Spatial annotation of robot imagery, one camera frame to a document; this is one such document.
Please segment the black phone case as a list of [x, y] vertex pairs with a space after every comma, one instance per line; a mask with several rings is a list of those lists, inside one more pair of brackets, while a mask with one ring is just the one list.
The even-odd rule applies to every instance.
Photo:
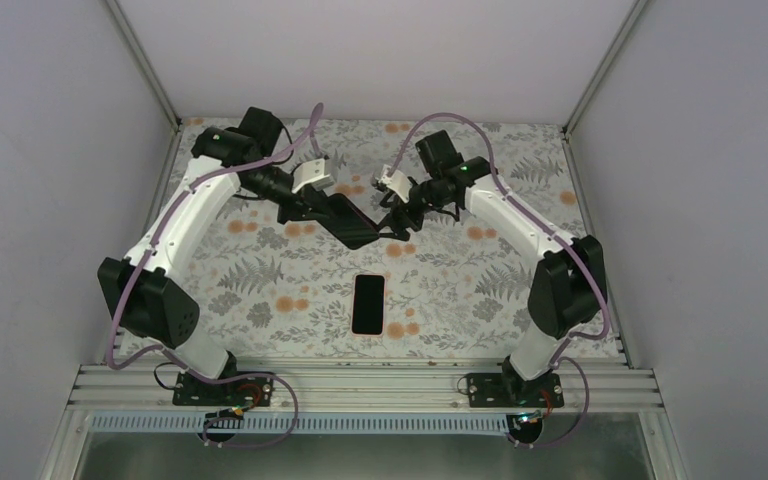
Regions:
[[379, 240], [376, 224], [345, 195], [328, 197], [327, 218], [318, 223], [349, 250], [358, 250]]

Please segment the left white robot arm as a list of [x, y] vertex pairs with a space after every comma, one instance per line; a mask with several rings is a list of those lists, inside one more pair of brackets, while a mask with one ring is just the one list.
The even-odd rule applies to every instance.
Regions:
[[155, 222], [122, 259], [106, 258], [98, 269], [112, 328], [151, 340], [138, 353], [162, 352], [199, 380], [199, 392], [212, 404], [230, 402], [239, 380], [230, 353], [199, 325], [200, 307], [182, 287], [187, 266], [219, 211], [242, 188], [277, 205], [282, 223], [325, 218], [325, 195], [310, 185], [295, 188], [292, 174], [280, 167], [314, 139], [323, 110], [316, 104], [306, 128], [282, 150], [276, 145], [283, 122], [256, 107], [236, 127], [204, 129]]

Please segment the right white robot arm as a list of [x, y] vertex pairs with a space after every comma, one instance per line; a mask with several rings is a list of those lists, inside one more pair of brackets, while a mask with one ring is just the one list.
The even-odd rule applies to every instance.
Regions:
[[517, 253], [533, 261], [526, 303], [530, 323], [501, 367], [501, 391], [515, 407], [538, 397], [580, 325], [607, 306], [603, 248], [592, 235], [575, 237], [533, 212], [501, 179], [491, 157], [467, 160], [439, 131], [416, 144], [428, 179], [417, 182], [386, 165], [373, 180], [388, 213], [382, 236], [406, 240], [429, 212], [463, 211], [495, 229]]

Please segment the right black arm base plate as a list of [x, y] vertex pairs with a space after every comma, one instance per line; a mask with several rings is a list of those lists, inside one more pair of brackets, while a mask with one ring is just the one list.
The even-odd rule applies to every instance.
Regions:
[[504, 373], [465, 376], [472, 408], [560, 408], [565, 405], [560, 376], [552, 371], [524, 381]]

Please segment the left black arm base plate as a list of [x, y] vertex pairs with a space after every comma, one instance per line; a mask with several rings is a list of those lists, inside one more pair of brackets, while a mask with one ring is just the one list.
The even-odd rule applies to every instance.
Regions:
[[223, 384], [202, 382], [190, 374], [179, 374], [172, 396], [175, 406], [237, 407], [269, 406], [274, 381], [245, 376]]

